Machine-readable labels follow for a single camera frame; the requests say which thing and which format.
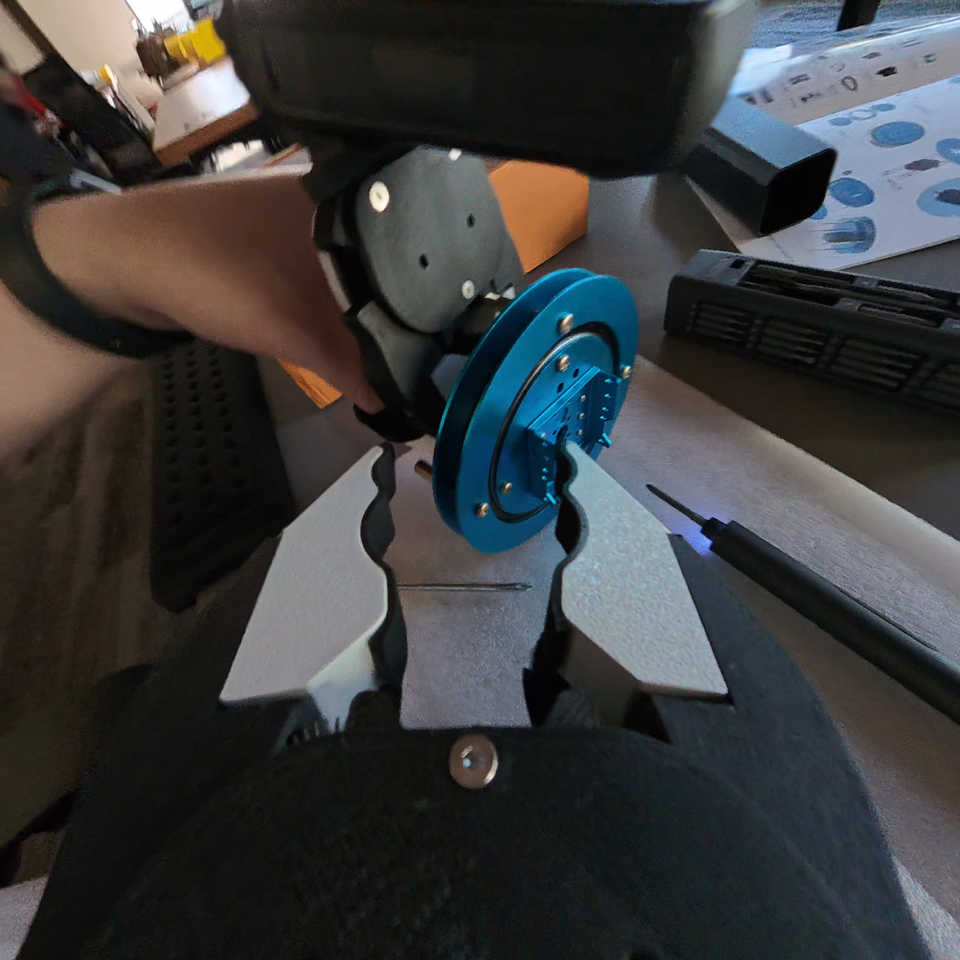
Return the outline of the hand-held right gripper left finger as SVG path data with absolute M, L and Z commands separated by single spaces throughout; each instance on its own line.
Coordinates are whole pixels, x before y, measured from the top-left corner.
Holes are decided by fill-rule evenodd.
M 354 700 L 402 698 L 408 645 L 386 553 L 396 454 L 374 446 L 281 534 L 220 693 L 227 708 L 294 700 L 322 733 Z

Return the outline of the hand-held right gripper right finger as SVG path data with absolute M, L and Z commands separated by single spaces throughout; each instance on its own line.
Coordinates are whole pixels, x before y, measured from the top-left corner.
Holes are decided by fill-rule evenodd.
M 534 702 L 724 702 L 729 690 L 671 534 L 582 448 L 558 451 L 564 550 L 525 679 Z

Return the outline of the blue metal disc assembly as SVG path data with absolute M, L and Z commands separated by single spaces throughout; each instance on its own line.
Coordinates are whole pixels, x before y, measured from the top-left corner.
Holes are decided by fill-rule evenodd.
M 446 525 L 497 554 L 553 521 L 565 444 L 592 459 L 610 447 L 638 343 L 633 294 L 613 276 L 557 270 L 520 294 L 447 398 L 432 462 Z

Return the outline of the orange cardboard box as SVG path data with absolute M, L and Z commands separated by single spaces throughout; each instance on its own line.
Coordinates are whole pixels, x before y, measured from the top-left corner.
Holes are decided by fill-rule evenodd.
M 314 242 L 393 409 L 428 421 L 429 378 L 530 272 L 588 232 L 590 182 L 568 167 L 419 146 L 316 162 Z

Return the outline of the white foam mat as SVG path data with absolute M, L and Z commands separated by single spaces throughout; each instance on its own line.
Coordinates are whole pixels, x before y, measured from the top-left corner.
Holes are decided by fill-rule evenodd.
M 401 447 L 388 562 L 403 583 L 525 582 L 527 592 L 414 591 L 403 598 L 411 655 L 401 721 L 413 728 L 527 722 L 522 667 L 545 623 L 553 525 L 485 555 L 442 522 Z M 958 541 L 641 362 L 601 467 L 700 552 L 780 640 L 846 739 L 936 958 L 958 958 L 958 726 L 718 558 L 696 525 L 647 485 L 706 518 L 736 521 L 958 662 Z

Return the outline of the black perforated panel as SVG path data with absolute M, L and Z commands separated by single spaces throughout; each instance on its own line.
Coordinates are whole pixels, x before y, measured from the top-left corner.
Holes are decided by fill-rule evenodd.
M 180 614 L 281 534 L 297 508 L 253 356 L 194 340 L 150 366 L 150 590 Z

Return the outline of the black electric screwdriver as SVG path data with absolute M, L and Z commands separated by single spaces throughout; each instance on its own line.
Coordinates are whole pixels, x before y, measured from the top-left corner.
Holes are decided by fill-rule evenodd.
M 742 524 L 706 518 L 657 486 L 646 487 L 694 522 L 712 553 L 959 724 L 959 666 L 955 660 Z

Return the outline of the white background table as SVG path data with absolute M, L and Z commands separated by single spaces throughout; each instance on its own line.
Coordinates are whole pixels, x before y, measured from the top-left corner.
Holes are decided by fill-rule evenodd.
M 259 110 L 229 57 L 166 91 L 151 149 L 165 169 L 188 162 L 259 119 Z

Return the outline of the yellow crate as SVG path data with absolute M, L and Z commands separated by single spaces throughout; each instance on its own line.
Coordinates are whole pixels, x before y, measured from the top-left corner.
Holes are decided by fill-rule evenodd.
M 227 54 L 227 48 L 218 34 L 212 17 L 194 22 L 190 29 L 170 33 L 163 38 L 167 55 L 179 66 L 196 65 L 205 68 L 218 63 Z

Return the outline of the black rectangular sleeve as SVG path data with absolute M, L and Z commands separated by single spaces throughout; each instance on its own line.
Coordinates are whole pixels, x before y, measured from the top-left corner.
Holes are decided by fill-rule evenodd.
M 751 234 L 766 236 L 822 207 L 837 158 L 822 138 L 729 97 L 679 171 Z

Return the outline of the black screwdriver bit case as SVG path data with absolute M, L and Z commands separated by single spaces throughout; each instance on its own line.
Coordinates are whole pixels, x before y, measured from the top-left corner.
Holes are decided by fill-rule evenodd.
M 669 284 L 663 330 L 958 419 L 957 291 L 701 249 Z

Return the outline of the printed instruction sheet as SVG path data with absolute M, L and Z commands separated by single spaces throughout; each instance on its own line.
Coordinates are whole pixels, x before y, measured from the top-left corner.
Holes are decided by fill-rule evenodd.
M 812 216 L 767 237 L 689 183 L 742 254 L 846 271 L 958 239 L 957 17 L 784 60 L 740 92 L 837 152 Z

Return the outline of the black wristband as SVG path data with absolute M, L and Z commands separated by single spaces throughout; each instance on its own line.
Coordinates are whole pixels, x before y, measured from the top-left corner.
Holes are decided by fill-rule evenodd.
M 11 187 L 1 205 L 2 282 L 50 329 L 102 354 L 149 359 L 191 343 L 189 332 L 146 328 L 93 310 L 48 268 L 34 233 L 35 209 L 55 199 L 100 193 L 117 194 L 119 188 L 79 170 Z

